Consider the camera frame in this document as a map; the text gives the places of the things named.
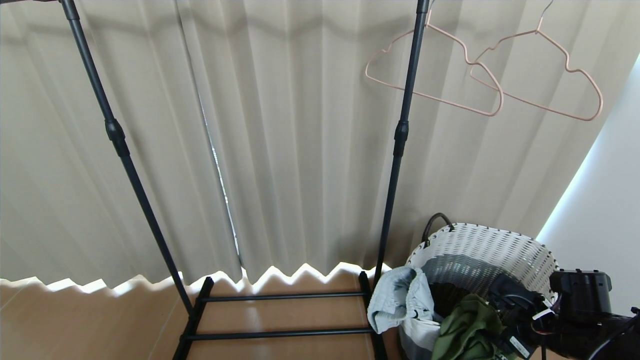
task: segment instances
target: clothing rack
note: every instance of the clothing rack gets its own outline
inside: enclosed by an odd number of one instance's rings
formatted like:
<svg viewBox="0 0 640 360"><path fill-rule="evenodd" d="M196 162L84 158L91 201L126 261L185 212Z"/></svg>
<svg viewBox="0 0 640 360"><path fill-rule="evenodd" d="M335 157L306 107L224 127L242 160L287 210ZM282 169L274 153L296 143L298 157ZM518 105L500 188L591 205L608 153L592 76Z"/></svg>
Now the clothing rack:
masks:
<svg viewBox="0 0 640 360"><path fill-rule="evenodd" d="M175 266L171 252L167 247L166 241L160 226L156 220L153 209L147 199L144 187L138 177L138 172L131 159L129 148L125 141L125 134L122 127L114 118L111 106L107 100L107 95L104 92L100 77L93 62L89 46L84 36L83 27L80 23L80 16L78 15L74 0L60 0L63 10L71 26L71 31L76 40L80 56L84 63L84 67L87 71L93 92L100 105L100 110L104 115L104 123L109 139L113 143L113 146L122 161L131 186L138 198L140 207L147 218L147 222L154 235L157 246L162 254L167 269L171 273L173 283L178 290L180 299L184 304L184 308L187 311L189 318L184 328L184 332L180 336L178 347L173 355L173 360L184 360L189 355L191 344L194 341L205 340L231 340L231 339L256 339L256 338L282 338L282 337L294 337L294 336L321 336L321 335L346 335L346 334L370 334L371 341L374 349L374 355L376 360L386 360L387 352L385 350L385 344L382 337L376 334L371 326L367 327L354 327L345 329L301 329L293 331L266 331L266 332L236 332L236 333L223 333L223 334L199 334L198 324L202 317L205 306L210 303L216 302L232 302L232 301L260 301L260 300L282 300L282 299L312 299L312 298L334 298L334 297L362 297L365 311L369 306L371 299L371 288L369 286L369 279L365 272L360 272L358 280L360 281L360 291L352 292L329 292L329 293L305 293L305 294L285 294L285 295L252 295L252 296L236 296L236 297L212 297L210 296L211 290L214 286L214 282L210 277L207 277L202 285L200 294L195 299L195 305L191 304L185 287L180 279L178 269ZM400 120L398 121L395 131L395 145L394 145L394 157L391 166L391 175L389 181L389 188L387 193L387 203L385 205L385 214L382 223L382 231L380 234L380 245L378 249L378 261L376 263L376 271L374 275L374 286L380 279L382 271L382 263L385 257L385 249L387 247L387 238L389 233L389 225L391 223L391 214L393 211L394 199L396 197L396 188L398 182L398 175L400 173L400 163L404 154L404 145L409 133L409 109L411 106L411 99L413 95L413 85L415 83L415 74L418 67L418 57L420 55L420 45L422 43L422 37L424 34L424 25L426 15L428 12L429 1L418 0L418 7L416 11L415 19L415 31L413 33L413 42L411 46L411 53L409 58L409 66L406 77L406 86L404 90L404 98L402 104L402 110L400 113Z"/></svg>

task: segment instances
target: pleated curtain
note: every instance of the pleated curtain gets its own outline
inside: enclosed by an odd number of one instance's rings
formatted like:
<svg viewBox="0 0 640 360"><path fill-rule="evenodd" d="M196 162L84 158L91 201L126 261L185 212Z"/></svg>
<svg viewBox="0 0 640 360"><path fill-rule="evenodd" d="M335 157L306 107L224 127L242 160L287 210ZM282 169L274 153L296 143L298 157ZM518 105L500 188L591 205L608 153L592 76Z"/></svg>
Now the pleated curtain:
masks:
<svg viewBox="0 0 640 360"><path fill-rule="evenodd" d="M402 93L364 77L413 28L415 1L78 1L116 117L187 282L251 281L270 266L373 266ZM534 29L540 1L446 1L434 25L470 57ZM168 275L102 128L58 4L0 12L2 277L44 281ZM426 220L536 236L640 51L640 4L556 1L542 29L588 71L602 114L580 122L506 98L486 118L414 97L385 261L404 262ZM404 85L410 37L370 73ZM506 91L590 116L597 97L539 36L483 56ZM427 30L416 90L484 111L496 92L461 47ZM215 148L220 172L217 171ZM222 192L223 181L228 207ZM234 245L232 226L237 237Z"/></svg>

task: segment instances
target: light blue garment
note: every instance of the light blue garment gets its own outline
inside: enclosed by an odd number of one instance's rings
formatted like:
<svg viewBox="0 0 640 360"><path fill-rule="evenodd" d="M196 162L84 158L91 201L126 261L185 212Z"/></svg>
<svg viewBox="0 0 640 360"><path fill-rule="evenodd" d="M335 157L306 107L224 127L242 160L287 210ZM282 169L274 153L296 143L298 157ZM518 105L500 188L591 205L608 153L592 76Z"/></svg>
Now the light blue garment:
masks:
<svg viewBox="0 0 640 360"><path fill-rule="evenodd" d="M373 291L367 318L378 334L407 318L433 320L433 298L420 268L401 266L380 277Z"/></svg>

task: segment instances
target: brown tile floor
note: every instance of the brown tile floor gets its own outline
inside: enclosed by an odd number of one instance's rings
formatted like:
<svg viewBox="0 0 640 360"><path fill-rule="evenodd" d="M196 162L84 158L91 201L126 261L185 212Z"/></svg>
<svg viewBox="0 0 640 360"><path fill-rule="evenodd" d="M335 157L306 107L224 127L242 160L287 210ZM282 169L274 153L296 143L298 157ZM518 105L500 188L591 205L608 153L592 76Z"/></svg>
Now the brown tile floor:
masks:
<svg viewBox="0 0 640 360"><path fill-rule="evenodd" d="M351 272L337 272L326 284L302 273L293 285L272 276L260 293L358 287L357 274ZM234 293L227 281L218 281L212 291L214 295ZM171 359L186 323L186 313L168 281L156 285L134 281L119 297L108 289L87 294L76 287L49 291L37 280L0 281L0 305L2 360ZM209 304L199 329L271 331L365 324L358 298L269 300ZM390 360L399 360L397 332L385 333L385 343ZM189 359L373 359L372 354L368 335L359 334L201 341L192 346Z"/></svg>

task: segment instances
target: green cloth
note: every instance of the green cloth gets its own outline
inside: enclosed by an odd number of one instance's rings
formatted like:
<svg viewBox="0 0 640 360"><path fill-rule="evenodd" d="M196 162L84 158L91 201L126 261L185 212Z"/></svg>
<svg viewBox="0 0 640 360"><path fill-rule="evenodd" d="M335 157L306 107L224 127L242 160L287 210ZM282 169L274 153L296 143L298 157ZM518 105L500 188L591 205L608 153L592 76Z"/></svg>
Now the green cloth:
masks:
<svg viewBox="0 0 640 360"><path fill-rule="evenodd" d="M502 354L482 332L499 335L503 330L498 313L484 299L469 294L440 326L432 360L492 360ZM512 360L515 354L506 356Z"/></svg>

